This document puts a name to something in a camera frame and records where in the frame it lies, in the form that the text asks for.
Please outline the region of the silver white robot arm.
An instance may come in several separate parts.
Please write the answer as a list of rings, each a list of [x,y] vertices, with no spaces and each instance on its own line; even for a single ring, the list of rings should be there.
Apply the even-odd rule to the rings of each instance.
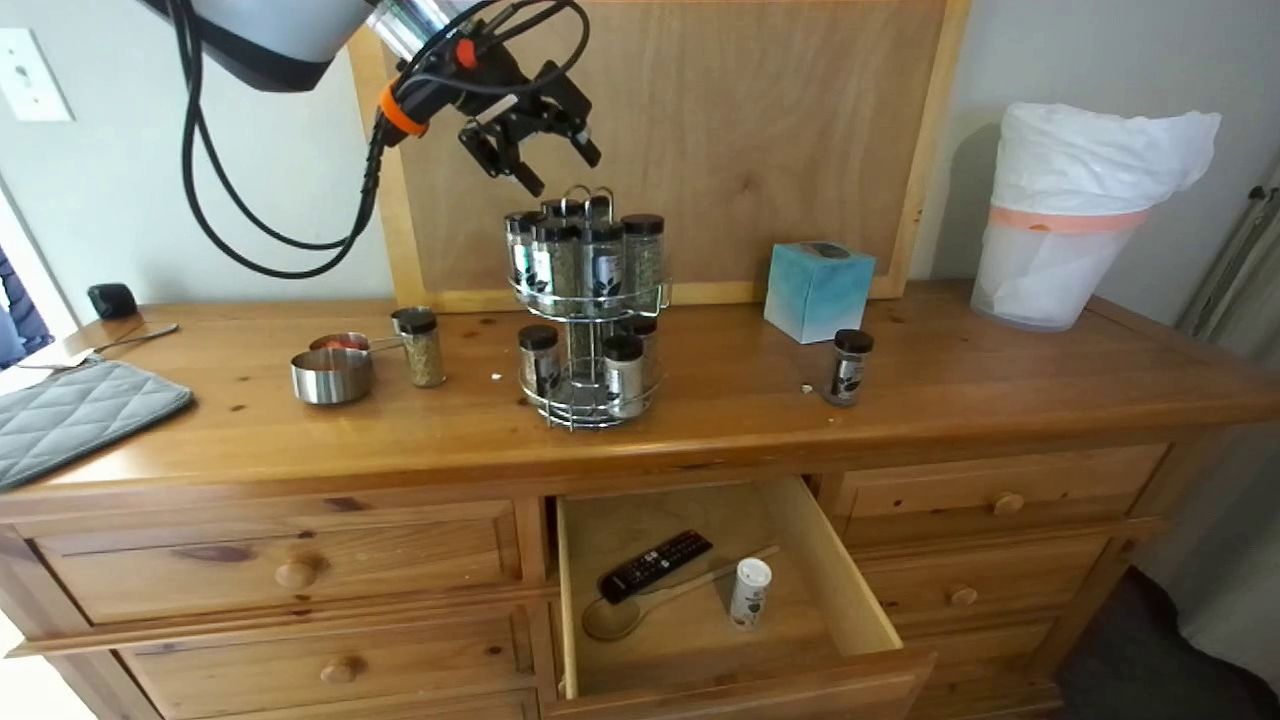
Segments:
[[[577,0],[141,0],[165,17],[179,48],[212,57],[265,93],[313,93],[335,52],[372,27],[395,57],[395,81],[377,101],[372,136],[395,147],[425,136],[433,117],[463,117],[459,143],[487,175],[507,175],[539,198],[546,180],[520,143],[538,134],[563,136],[587,167],[600,147],[587,128],[591,101],[568,70],[584,57],[591,26]],[[572,14],[582,41],[563,62],[525,74],[511,41]]]

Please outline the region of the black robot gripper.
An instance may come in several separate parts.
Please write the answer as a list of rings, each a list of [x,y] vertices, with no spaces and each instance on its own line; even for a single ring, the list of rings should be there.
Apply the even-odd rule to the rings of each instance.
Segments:
[[[591,101],[572,85],[561,63],[539,70],[538,93],[507,93],[459,128],[459,143],[487,175],[516,180],[530,198],[546,193],[546,180],[525,166],[520,143],[538,134],[563,136],[587,167],[600,166],[600,147],[587,128]]]

